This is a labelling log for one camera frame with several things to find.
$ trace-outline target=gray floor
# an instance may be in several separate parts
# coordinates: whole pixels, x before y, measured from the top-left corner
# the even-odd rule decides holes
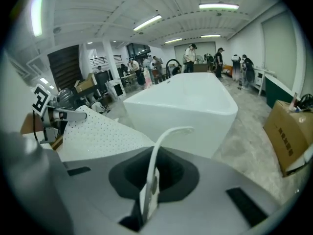
[[[305,182],[309,167],[283,178],[273,147],[263,130],[271,111],[263,96],[254,89],[238,90],[238,83],[224,76],[222,83],[238,105],[238,114],[223,144],[213,159],[226,163],[250,178],[274,196],[280,204],[285,203]],[[130,97],[139,91],[127,94]],[[109,118],[133,128],[123,102],[115,102]]]

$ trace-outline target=cardboard box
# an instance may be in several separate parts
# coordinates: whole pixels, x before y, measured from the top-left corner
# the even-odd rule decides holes
[[[77,92],[80,93],[92,86],[97,84],[96,79],[93,73],[89,73],[87,79],[84,82],[79,83],[79,80],[76,81],[74,87],[76,88]]]
[[[313,114],[290,112],[289,103],[276,101],[265,125],[283,176],[305,165],[313,152]]]

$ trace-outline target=white table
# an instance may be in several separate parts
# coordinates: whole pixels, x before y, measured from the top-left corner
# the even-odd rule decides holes
[[[275,76],[275,72],[258,67],[254,68],[254,72],[255,79],[253,86],[259,90],[259,95],[261,95],[262,90],[265,91],[265,75]]]

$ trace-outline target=cap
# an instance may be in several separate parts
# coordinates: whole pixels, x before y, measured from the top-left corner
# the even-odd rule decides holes
[[[193,48],[197,49],[197,46],[195,44],[191,44],[190,46],[192,46]]]

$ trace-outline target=railing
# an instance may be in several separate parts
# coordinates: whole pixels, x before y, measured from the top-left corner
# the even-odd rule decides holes
[[[122,55],[114,55],[113,56],[115,62],[121,62],[122,61]],[[107,57],[97,57],[93,59],[89,59],[89,63],[92,66],[101,66],[108,63]]]

